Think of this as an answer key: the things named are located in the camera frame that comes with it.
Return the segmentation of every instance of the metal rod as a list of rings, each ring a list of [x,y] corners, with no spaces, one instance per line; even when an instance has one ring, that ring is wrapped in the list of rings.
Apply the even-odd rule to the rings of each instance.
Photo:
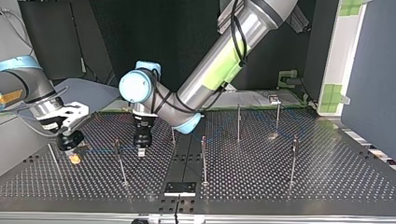
[[[241,107],[238,105],[238,138],[237,141],[240,141],[240,121],[241,121]]]
[[[126,179],[126,174],[125,174],[125,169],[123,167],[123,163],[122,163],[122,152],[120,149],[120,139],[116,138],[114,141],[114,152],[116,153],[116,158],[120,163],[120,168],[122,171],[122,178],[123,178],[123,185],[124,186],[128,186],[128,181]]]
[[[174,143],[176,142],[176,139],[175,139],[175,130],[174,130],[173,128],[171,128],[171,130],[172,130],[172,143],[174,144]]]
[[[300,147],[300,142],[299,142],[299,138],[297,136],[297,134],[294,135],[293,138],[293,143],[292,143],[292,152],[293,152],[293,164],[291,166],[291,175],[290,175],[290,188],[294,185],[294,170],[295,170],[295,163],[296,163],[296,159],[298,156],[298,152],[299,152],[299,147]]]
[[[126,174],[125,174],[125,170],[124,170],[124,168],[123,168],[123,164],[122,164],[122,159],[120,158],[120,167],[121,167],[121,170],[122,170],[122,177],[123,177],[123,179],[124,179],[124,185],[125,186],[127,186],[128,185],[128,181],[126,180]]]
[[[48,143],[47,146],[49,147],[50,155],[51,155],[53,161],[55,162],[55,165],[56,165],[56,168],[58,169],[59,175],[62,175],[61,167],[59,166],[59,161],[58,161],[58,158],[56,158],[56,156],[55,156],[55,152],[53,151],[52,145],[50,143]]]
[[[282,103],[280,101],[277,102],[277,109],[276,109],[276,133],[278,133],[279,128],[279,116],[280,116],[280,106]]]
[[[58,159],[55,156],[52,145],[48,143],[47,146],[49,147],[50,155],[52,156],[53,161],[55,161],[56,165],[59,165]]]
[[[205,144],[205,137],[202,136],[202,141],[201,141],[201,146],[202,146],[202,152],[201,156],[204,161],[204,186],[207,186],[209,183],[207,182],[207,177],[206,177],[206,144]]]

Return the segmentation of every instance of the light blue joint cover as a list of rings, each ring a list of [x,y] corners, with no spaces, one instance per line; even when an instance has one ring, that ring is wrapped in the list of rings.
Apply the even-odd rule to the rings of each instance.
[[[140,70],[132,70],[123,76],[119,88],[122,97],[131,103],[146,101],[152,92],[148,75]]]
[[[194,117],[189,119],[189,121],[185,122],[180,126],[174,127],[173,129],[176,129],[180,133],[187,134],[192,132],[192,130],[194,130],[194,128],[197,126],[200,120],[201,120],[201,114],[196,113]]]
[[[0,62],[0,72],[16,68],[39,68],[40,65],[32,56],[21,56]]]
[[[155,69],[157,70],[158,74],[161,75],[161,66],[158,63],[137,61],[135,69],[138,68],[146,68],[150,71]]]
[[[2,111],[4,108],[6,107],[6,105],[0,103],[0,111]]]

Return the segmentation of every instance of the white wall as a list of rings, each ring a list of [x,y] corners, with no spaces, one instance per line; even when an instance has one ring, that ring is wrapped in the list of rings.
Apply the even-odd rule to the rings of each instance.
[[[344,107],[342,104],[338,105],[335,113],[320,112],[324,86],[326,84],[342,85],[341,94],[346,95],[365,9],[366,5],[364,4],[360,9],[359,15],[338,16],[336,19],[319,97],[318,113],[321,116],[341,116],[342,114]]]
[[[21,17],[20,7],[17,0],[1,0],[0,7],[12,10]],[[28,55],[30,48],[26,46],[15,34],[12,27],[6,21],[4,16],[0,16],[0,62],[16,56]],[[15,17],[9,17],[11,22],[24,37],[21,23]]]

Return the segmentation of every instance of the green tape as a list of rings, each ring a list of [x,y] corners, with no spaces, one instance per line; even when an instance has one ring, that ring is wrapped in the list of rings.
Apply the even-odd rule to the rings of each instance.
[[[242,39],[238,40],[238,45],[243,50]],[[230,83],[240,70],[239,57],[236,53],[233,40],[230,38],[226,46],[221,50],[221,53],[218,54],[208,68],[204,86],[215,91],[224,81]]]
[[[361,10],[362,0],[344,0],[340,8],[340,16],[354,16],[359,15]]]
[[[321,113],[336,113],[338,105],[341,103],[341,89],[343,85],[326,84],[321,98]]]

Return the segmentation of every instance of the black curtain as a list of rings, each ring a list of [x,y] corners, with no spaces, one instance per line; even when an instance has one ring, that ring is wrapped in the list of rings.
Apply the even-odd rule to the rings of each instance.
[[[91,0],[118,79],[136,61],[163,67],[162,83],[178,88],[219,34],[217,0]]]

